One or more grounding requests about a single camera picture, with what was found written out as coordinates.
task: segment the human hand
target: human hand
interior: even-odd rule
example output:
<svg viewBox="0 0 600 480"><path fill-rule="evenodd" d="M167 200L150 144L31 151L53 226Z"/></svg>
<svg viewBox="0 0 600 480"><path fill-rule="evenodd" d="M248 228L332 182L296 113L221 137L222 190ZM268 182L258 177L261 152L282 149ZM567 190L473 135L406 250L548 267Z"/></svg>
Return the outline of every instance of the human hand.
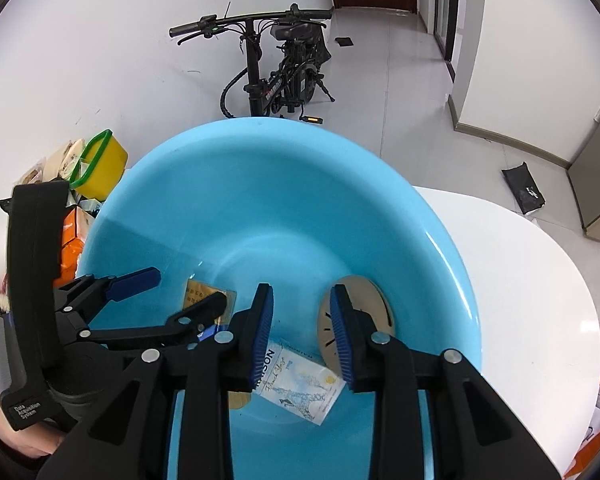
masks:
<svg viewBox="0 0 600 480"><path fill-rule="evenodd" d="M0 440L28 458L40 458L51 455L58 449L64 440L64 433L45 422L14 431L0 407Z"/></svg>

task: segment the bicycle pedal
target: bicycle pedal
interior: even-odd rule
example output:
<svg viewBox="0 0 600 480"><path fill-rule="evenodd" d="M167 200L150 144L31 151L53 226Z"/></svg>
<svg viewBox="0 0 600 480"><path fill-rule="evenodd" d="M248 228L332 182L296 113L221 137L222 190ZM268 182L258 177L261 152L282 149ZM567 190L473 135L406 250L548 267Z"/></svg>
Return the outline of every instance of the bicycle pedal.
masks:
<svg viewBox="0 0 600 480"><path fill-rule="evenodd" d="M324 122L321 117L311 117L308 115L304 115L304 116L300 117L299 119L301 121L304 121L305 123L311 123L311 124L322 124Z"/></svg>

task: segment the snack package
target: snack package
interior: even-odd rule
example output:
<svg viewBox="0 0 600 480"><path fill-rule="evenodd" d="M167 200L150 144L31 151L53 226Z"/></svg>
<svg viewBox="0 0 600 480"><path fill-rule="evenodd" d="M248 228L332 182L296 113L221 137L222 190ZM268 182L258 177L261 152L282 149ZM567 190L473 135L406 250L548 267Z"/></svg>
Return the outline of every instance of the snack package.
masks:
<svg viewBox="0 0 600 480"><path fill-rule="evenodd" d="M18 179L14 186L22 186L23 184L37 184L42 182L42 173L45 169L45 164L46 158L41 158Z"/></svg>
<svg viewBox="0 0 600 480"><path fill-rule="evenodd" d="M74 206L64 217L62 226L62 249L60 251L60 276L54 286L62 286L75 279L78 271L78 258L91 229L93 217Z"/></svg>
<svg viewBox="0 0 600 480"><path fill-rule="evenodd" d="M72 144L70 140L66 141L52 155L47 157L45 167L42 170L42 182L49 182L58 177L60 166L67 153L69 153Z"/></svg>
<svg viewBox="0 0 600 480"><path fill-rule="evenodd" d="M80 160L80 155L84 150L85 143L84 139L76 140L67 150L64 159L60 163L60 167L58 168L58 175L60 178L65 180L69 180L71 178L71 174L74 172L75 165Z"/></svg>

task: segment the metal screw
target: metal screw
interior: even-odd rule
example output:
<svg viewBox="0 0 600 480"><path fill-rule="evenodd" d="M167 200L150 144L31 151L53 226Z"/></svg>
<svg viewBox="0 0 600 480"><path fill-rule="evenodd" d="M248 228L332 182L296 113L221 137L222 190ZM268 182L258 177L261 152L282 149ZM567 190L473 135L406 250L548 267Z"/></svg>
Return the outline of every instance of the metal screw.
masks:
<svg viewBox="0 0 600 480"><path fill-rule="evenodd" d="M216 343L221 343L221 344L230 343L231 341L234 340L234 333L229 332L228 330L222 330L222 332L218 332L214 336L214 339L216 340Z"/></svg>
<svg viewBox="0 0 600 480"><path fill-rule="evenodd" d="M371 341L379 345L386 345L391 341L391 336L384 332L373 332L371 335Z"/></svg>
<svg viewBox="0 0 600 480"><path fill-rule="evenodd" d="M141 357L145 363L155 363L160 358L160 352L155 348L149 348L142 352Z"/></svg>
<svg viewBox="0 0 600 480"><path fill-rule="evenodd" d="M453 348L445 350L444 356L445 361L453 365L457 365L460 361L462 361L462 354L458 350L454 350Z"/></svg>

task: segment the tiled floor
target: tiled floor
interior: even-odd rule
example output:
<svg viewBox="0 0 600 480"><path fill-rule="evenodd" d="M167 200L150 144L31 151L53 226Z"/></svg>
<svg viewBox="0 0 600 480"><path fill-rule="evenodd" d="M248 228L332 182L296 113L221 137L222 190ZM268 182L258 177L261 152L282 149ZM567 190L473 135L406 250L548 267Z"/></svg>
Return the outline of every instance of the tiled floor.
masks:
<svg viewBox="0 0 600 480"><path fill-rule="evenodd" d="M453 130L446 99L452 89L432 36L416 16L340 9L324 65L335 103L318 90L306 112L324 126L377 153L414 186L474 195L520 212L500 170L526 162L546 205L533 213L580 269L600 318L600 243L582 235L563 168L509 146Z"/></svg>

